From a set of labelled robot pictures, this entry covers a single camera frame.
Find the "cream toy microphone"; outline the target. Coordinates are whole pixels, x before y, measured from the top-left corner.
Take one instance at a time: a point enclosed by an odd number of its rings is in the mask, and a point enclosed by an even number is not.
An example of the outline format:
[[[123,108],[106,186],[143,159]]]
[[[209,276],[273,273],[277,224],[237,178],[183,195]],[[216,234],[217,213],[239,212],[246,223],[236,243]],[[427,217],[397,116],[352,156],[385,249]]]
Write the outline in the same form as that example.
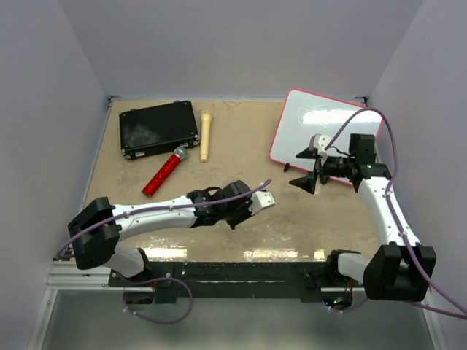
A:
[[[212,114],[208,111],[201,113],[201,142],[200,142],[200,161],[206,163],[209,157],[209,137],[212,123]]]

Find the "aluminium frame rail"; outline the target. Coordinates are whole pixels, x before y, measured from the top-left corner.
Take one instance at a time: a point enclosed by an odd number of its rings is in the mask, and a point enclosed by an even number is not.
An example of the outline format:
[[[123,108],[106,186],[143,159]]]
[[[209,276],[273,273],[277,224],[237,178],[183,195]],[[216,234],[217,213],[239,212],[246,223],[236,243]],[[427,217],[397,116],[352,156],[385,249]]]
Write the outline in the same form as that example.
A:
[[[87,172],[87,178],[84,190],[80,198],[78,209],[81,210],[85,206],[85,200],[89,193],[90,183],[92,182],[93,173],[104,139],[105,130],[109,122],[114,102],[119,101],[120,96],[109,96],[107,99],[106,117],[103,124],[99,128],[98,143],[92,149],[92,158],[90,170]],[[47,329],[55,309],[58,293],[65,291],[94,291],[109,289],[109,286],[104,281],[105,275],[109,273],[106,268],[97,268],[95,270],[80,271],[76,268],[71,260],[59,262],[52,261],[49,274],[46,279],[45,292],[39,307],[39,313],[36,317],[31,339],[28,342],[28,349],[43,349],[47,337]]]

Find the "black hard case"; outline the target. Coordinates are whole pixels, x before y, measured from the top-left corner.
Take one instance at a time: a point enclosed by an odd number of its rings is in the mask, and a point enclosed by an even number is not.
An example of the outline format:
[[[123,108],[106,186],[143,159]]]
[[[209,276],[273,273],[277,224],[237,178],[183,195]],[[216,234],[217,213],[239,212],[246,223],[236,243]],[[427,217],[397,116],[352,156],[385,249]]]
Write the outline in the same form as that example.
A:
[[[127,160],[194,148],[200,142],[189,100],[122,112],[119,127],[121,153]]]

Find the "pink framed whiteboard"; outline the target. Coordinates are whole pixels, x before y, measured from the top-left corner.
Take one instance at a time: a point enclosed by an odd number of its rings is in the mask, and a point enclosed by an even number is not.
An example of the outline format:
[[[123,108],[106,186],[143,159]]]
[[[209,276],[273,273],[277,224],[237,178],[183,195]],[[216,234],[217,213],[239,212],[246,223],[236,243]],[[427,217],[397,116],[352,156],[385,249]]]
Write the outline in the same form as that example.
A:
[[[296,155],[309,146],[315,134],[333,137],[361,105],[305,90],[293,89],[287,93],[285,105],[271,144],[269,157],[276,163],[302,171],[311,171],[313,160],[298,159]],[[379,135],[382,118],[375,112],[362,112],[353,118],[333,143],[329,154],[347,152],[352,133]]]

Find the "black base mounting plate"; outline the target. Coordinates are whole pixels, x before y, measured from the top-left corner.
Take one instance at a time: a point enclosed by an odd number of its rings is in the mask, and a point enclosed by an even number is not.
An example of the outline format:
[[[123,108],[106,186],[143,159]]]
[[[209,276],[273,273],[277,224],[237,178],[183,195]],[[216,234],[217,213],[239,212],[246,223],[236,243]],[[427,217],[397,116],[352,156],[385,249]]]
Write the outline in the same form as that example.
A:
[[[142,288],[128,292],[130,303],[176,303],[189,296],[184,282],[195,298],[298,299],[319,303],[340,293],[350,301],[356,281],[340,276],[325,262],[151,262],[152,273],[128,283],[112,271],[109,286]]]

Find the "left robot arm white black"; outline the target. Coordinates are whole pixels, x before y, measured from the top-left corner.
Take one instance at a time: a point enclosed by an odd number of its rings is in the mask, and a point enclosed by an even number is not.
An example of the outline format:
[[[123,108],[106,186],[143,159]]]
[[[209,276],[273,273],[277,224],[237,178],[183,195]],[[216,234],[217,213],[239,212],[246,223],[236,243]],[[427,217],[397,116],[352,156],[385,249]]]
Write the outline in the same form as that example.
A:
[[[94,228],[72,243],[77,268],[88,270],[106,266],[133,285],[143,286],[155,277],[147,255],[143,248],[125,246],[122,241],[157,230],[213,226],[219,221],[227,222],[234,229],[260,211],[262,193],[251,193],[229,202],[225,199],[249,191],[244,182],[237,180],[223,189],[208,187],[156,203],[156,206],[173,206],[173,209],[157,211],[148,211],[149,204],[112,206],[108,198],[97,198],[69,223],[71,237],[104,219],[120,214],[122,217]]]

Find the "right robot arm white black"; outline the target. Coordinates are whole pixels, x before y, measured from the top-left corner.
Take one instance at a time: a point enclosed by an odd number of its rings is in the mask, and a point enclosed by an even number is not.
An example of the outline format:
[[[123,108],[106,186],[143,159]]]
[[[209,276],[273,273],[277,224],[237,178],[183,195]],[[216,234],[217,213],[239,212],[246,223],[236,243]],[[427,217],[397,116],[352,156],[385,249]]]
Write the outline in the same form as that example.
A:
[[[326,261],[327,282],[340,287],[353,279],[371,300],[422,301],[428,282],[421,273],[432,274],[436,253],[420,243],[391,197],[392,176],[385,164],[377,162],[374,136],[351,134],[348,152],[336,156],[328,152],[330,143],[330,136],[313,135],[309,146],[296,156],[313,159],[314,167],[290,184],[313,194],[317,183],[326,184],[331,177],[347,179],[371,215],[379,248],[371,259],[354,251],[333,250]]]

